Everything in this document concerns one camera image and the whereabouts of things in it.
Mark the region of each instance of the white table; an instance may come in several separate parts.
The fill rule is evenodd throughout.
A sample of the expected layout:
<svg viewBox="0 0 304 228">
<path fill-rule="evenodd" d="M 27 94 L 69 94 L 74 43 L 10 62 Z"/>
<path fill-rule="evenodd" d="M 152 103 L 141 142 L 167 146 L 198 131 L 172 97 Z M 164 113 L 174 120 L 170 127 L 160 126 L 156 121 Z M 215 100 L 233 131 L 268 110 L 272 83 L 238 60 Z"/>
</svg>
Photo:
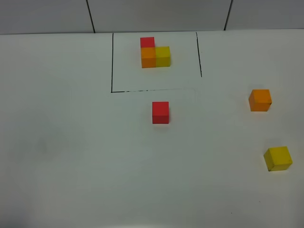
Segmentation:
<svg viewBox="0 0 304 228">
<path fill-rule="evenodd" d="M 113 80 L 112 34 L 0 36 L 0 222 L 302 228 L 304 31 L 198 32 L 202 77 L 195 32 L 141 35 L 175 59 L 187 40 L 186 85 L 168 69 L 168 88 L 122 83 L 115 55 L 139 56 L 116 48 L 138 34 L 114 34 Z M 148 91 L 111 93 L 123 86 Z M 253 88 L 270 89 L 267 113 L 250 112 Z M 169 125 L 152 125 L 159 100 Z M 263 153 L 282 145 L 293 165 L 268 172 Z"/>
</svg>

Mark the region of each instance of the white surface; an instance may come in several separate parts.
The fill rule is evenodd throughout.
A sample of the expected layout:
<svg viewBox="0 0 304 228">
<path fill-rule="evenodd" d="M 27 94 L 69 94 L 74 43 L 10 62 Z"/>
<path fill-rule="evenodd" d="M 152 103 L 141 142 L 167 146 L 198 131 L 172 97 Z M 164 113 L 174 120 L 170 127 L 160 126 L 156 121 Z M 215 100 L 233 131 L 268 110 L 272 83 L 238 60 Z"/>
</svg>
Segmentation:
<svg viewBox="0 0 304 228">
<path fill-rule="evenodd" d="M 223 30 L 230 0 L 88 0 L 96 32 Z"/>
<path fill-rule="evenodd" d="M 303 29 L 302 0 L 234 0 L 227 30 Z"/>
<path fill-rule="evenodd" d="M 0 34 L 93 32 L 86 0 L 1 0 Z"/>
<path fill-rule="evenodd" d="M 149 36 L 170 47 L 170 67 L 142 68 L 140 38 Z M 198 55 L 195 32 L 115 33 L 113 91 L 193 87 L 201 80 Z"/>
<path fill-rule="evenodd" d="M 192 87 L 110 93 L 112 34 L 0 37 L 0 222 L 302 228 L 303 39 L 200 32 Z M 257 87 L 267 113 L 249 110 Z M 169 125 L 152 125 L 155 100 Z M 268 172 L 263 153 L 281 145 L 294 163 Z"/>
</svg>

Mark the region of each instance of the toy block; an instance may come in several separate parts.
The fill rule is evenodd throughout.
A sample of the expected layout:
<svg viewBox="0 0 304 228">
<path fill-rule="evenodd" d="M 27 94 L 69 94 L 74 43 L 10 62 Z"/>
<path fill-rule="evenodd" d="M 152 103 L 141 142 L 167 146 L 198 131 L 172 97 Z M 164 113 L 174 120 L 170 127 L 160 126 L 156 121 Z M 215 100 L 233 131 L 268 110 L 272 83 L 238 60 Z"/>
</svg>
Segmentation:
<svg viewBox="0 0 304 228">
<path fill-rule="evenodd" d="M 142 37 L 141 38 L 141 48 L 154 48 L 155 42 L 154 37 Z"/>
<path fill-rule="evenodd" d="M 156 67 L 156 53 L 154 47 L 141 48 L 142 68 Z"/>
<path fill-rule="evenodd" d="M 156 67 L 169 67 L 171 56 L 169 47 L 156 47 Z"/>
<path fill-rule="evenodd" d="M 168 101 L 152 102 L 152 123 L 153 124 L 169 123 Z"/>
<path fill-rule="evenodd" d="M 269 89 L 253 89 L 249 97 L 252 112 L 267 112 L 272 101 Z"/>
<path fill-rule="evenodd" d="M 293 163 L 287 146 L 269 148 L 264 154 L 268 171 L 287 170 Z"/>
</svg>

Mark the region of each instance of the wooden block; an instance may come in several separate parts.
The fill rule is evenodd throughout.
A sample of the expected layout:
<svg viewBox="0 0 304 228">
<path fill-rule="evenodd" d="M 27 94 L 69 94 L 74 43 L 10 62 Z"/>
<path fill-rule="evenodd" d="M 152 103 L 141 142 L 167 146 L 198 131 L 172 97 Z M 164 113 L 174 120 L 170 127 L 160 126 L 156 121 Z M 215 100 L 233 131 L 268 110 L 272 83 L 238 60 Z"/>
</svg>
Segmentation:
<svg viewBox="0 0 304 228">
<path fill-rule="evenodd" d="M 171 55 L 169 47 L 156 47 L 156 67 L 169 67 Z"/>
<path fill-rule="evenodd" d="M 141 48 L 154 48 L 155 42 L 154 37 L 142 37 L 141 38 Z"/>
<path fill-rule="evenodd" d="M 253 89 L 249 97 L 252 112 L 267 112 L 272 103 L 269 89 Z"/>
<path fill-rule="evenodd" d="M 287 146 L 269 148 L 264 154 L 268 171 L 287 170 L 293 163 Z"/>
<path fill-rule="evenodd" d="M 156 53 L 154 47 L 141 48 L 142 68 L 156 67 Z"/>
<path fill-rule="evenodd" d="M 152 123 L 168 124 L 169 123 L 169 102 L 158 101 L 152 102 Z"/>
</svg>

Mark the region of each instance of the white wall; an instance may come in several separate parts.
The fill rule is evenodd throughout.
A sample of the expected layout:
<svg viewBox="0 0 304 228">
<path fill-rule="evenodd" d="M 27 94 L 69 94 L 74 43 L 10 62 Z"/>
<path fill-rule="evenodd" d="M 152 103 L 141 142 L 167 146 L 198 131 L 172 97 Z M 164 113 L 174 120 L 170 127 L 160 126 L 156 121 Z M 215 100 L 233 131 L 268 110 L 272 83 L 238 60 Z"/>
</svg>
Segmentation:
<svg viewBox="0 0 304 228">
<path fill-rule="evenodd" d="M 86 0 L 1 0 L 0 34 L 93 32 Z"/>
<path fill-rule="evenodd" d="M 229 29 L 302 29 L 303 0 L 234 0 Z"/>
<path fill-rule="evenodd" d="M 96 32 L 223 30 L 230 0 L 89 0 Z"/>
</svg>

